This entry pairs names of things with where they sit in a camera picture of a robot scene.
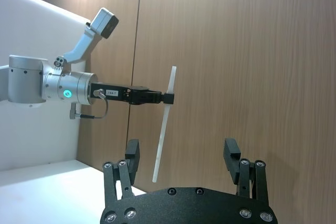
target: white stick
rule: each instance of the white stick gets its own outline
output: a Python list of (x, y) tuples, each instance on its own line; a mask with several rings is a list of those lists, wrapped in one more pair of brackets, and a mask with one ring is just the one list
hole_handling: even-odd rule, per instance
[[(175, 75), (176, 75), (176, 66), (173, 66), (172, 67), (172, 72), (170, 74), (167, 93), (170, 93), (170, 94), (174, 93)], [(170, 108), (171, 108), (170, 104), (166, 104), (164, 106), (163, 120), (162, 120), (161, 132), (160, 132), (160, 140), (159, 140), (159, 145), (158, 145), (158, 149), (157, 149), (157, 153), (156, 153), (154, 174), (153, 174), (153, 180), (152, 180), (154, 183), (156, 183), (157, 174), (159, 173), (159, 166), (160, 166), (161, 153), (162, 153), (162, 148), (163, 148), (163, 141), (164, 141), (164, 136), (165, 136), (165, 133), (166, 133), (166, 126), (167, 126), (167, 121), (168, 121), (168, 115), (169, 115)]]

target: screw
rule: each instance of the screw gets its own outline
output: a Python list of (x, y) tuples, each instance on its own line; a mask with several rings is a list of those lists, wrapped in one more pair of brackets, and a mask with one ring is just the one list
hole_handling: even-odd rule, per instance
[(241, 209), (239, 214), (240, 214), (240, 216), (242, 216), (245, 219), (251, 218), (251, 216), (252, 216), (251, 211), (246, 209), (246, 208)]
[(197, 188), (196, 189), (196, 194), (197, 195), (203, 195), (203, 193), (204, 193), (204, 190), (202, 188)]
[(135, 210), (129, 210), (127, 213), (126, 213), (126, 218), (128, 219), (132, 219), (135, 217), (135, 215), (137, 215), (136, 211)]
[(240, 161), (243, 165), (248, 165), (249, 164), (249, 161), (247, 161), (246, 159), (242, 159)]
[(260, 217), (265, 222), (271, 222), (273, 221), (273, 216), (267, 212), (261, 212)]
[(105, 218), (105, 221), (107, 222), (114, 222), (117, 218), (117, 215), (115, 213), (107, 215)]
[(175, 188), (169, 188), (168, 189), (168, 194), (169, 195), (175, 195), (176, 194), (176, 189)]
[(258, 161), (256, 164), (257, 164), (257, 166), (265, 166), (265, 163), (262, 162), (262, 161)]

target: wood grain surface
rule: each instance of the wood grain surface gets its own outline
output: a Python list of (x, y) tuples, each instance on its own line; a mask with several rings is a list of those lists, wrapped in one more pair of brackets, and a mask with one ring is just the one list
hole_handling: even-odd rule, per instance
[(336, 0), (140, 0), (134, 85), (166, 90), (177, 66), (158, 183), (163, 106), (131, 107), (135, 185), (233, 193), (223, 140), (267, 163), (279, 223), (334, 223)]
[[(90, 20), (102, 7), (118, 17), (119, 23), (112, 35), (102, 39), (94, 49), (87, 71), (96, 73), (102, 82), (130, 85), (139, 0), (47, 1)], [(97, 101), (93, 106), (83, 106), (82, 113), (99, 116), (104, 110), (104, 102)], [(128, 104), (110, 101), (108, 116), (103, 120), (81, 119), (78, 160), (101, 169), (103, 162), (121, 159), (127, 140), (128, 116)]]

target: silver cylindrical joint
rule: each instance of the silver cylindrical joint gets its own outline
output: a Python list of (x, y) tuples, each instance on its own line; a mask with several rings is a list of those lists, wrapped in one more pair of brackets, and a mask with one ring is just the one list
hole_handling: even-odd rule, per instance
[(47, 100), (63, 100), (91, 105), (90, 86), (91, 82), (98, 80), (94, 73), (65, 72), (45, 77), (43, 91)]
[(41, 97), (43, 62), (46, 59), (10, 55), (8, 71), (8, 100), (15, 103), (36, 104)]

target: green led light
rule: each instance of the green led light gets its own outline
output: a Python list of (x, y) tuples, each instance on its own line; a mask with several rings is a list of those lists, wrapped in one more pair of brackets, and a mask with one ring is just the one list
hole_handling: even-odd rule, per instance
[(63, 92), (63, 95), (64, 95), (66, 98), (70, 98), (70, 97), (72, 96), (72, 93), (71, 93), (70, 90), (65, 90), (65, 91)]

